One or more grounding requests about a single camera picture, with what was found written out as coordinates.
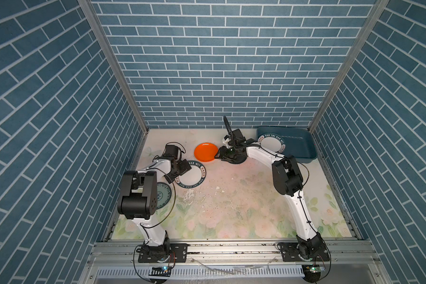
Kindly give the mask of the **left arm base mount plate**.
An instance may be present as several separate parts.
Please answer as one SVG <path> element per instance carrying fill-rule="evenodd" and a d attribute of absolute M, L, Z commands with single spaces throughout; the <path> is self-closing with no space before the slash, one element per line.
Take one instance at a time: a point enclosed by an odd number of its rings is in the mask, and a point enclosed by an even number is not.
<path fill-rule="evenodd" d="M 163 244 L 152 247 L 142 245 L 136 250 L 139 263 L 185 263 L 187 243 Z"/>

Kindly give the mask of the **orange plate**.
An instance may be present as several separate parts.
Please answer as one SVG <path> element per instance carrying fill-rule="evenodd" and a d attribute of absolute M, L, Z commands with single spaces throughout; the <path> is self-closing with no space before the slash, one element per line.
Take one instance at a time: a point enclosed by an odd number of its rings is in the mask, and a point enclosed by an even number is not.
<path fill-rule="evenodd" d="M 201 143 L 196 146 L 194 156 L 200 162 L 211 162 L 215 159 L 218 147 L 212 143 Z"/>

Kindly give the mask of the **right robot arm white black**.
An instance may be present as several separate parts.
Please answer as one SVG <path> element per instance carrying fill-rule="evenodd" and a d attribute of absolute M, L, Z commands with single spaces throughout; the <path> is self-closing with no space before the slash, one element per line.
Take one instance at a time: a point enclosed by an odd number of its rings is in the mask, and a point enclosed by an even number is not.
<path fill-rule="evenodd" d="M 231 164 L 240 164 L 251 158 L 269 167 L 272 170 L 273 187 L 287 200 L 295 221 L 300 258 L 313 260 L 325 250 L 321 233 L 313 224 L 307 210 L 302 191 L 304 178 L 296 158 L 280 155 L 254 143 L 240 149 L 222 146 L 215 158 Z"/>

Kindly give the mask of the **black plate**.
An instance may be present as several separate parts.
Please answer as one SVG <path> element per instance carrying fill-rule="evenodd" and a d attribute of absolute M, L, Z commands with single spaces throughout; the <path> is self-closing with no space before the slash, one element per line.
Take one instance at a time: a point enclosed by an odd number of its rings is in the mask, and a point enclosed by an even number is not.
<path fill-rule="evenodd" d="M 247 156 L 236 156 L 236 157 L 227 157 L 226 162 L 231 164 L 241 164 L 244 163 L 247 159 Z"/>

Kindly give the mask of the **white plate green rim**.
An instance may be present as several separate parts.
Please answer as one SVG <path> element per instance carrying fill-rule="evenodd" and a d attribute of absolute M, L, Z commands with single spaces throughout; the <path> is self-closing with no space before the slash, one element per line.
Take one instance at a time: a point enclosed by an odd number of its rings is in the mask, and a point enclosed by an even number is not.
<path fill-rule="evenodd" d="M 282 154 L 286 148 L 284 139 L 274 133 L 265 133 L 261 135 L 258 142 L 265 149 L 279 154 Z"/>
<path fill-rule="evenodd" d="M 189 160 L 188 164 L 191 166 L 191 169 L 188 170 L 187 173 L 181 176 L 178 176 L 175 179 L 175 182 L 181 188 L 185 188 L 185 189 L 196 188 L 205 181 L 207 176 L 207 170 L 202 163 L 196 160 Z"/>

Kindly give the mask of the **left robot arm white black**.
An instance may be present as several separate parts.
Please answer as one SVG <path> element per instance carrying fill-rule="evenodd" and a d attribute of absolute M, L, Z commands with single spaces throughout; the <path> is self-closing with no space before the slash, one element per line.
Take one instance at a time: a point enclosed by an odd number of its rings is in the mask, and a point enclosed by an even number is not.
<path fill-rule="evenodd" d="M 143 234 L 141 252 L 153 259 L 170 256 L 170 239 L 159 221 L 153 218 L 157 210 L 157 183 L 167 178 L 170 183 L 184 175 L 191 166 L 188 161 L 159 158 L 140 170 L 123 174 L 117 211 L 137 225 Z"/>

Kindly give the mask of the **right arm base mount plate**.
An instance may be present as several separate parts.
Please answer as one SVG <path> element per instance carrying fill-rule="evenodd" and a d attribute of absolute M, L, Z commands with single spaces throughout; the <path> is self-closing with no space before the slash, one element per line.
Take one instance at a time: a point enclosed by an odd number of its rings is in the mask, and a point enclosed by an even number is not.
<path fill-rule="evenodd" d="M 327 262 L 331 256 L 327 246 L 321 243 L 318 249 L 310 252 L 299 243 L 280 242 L 276 245 L 284 262 Z"/>

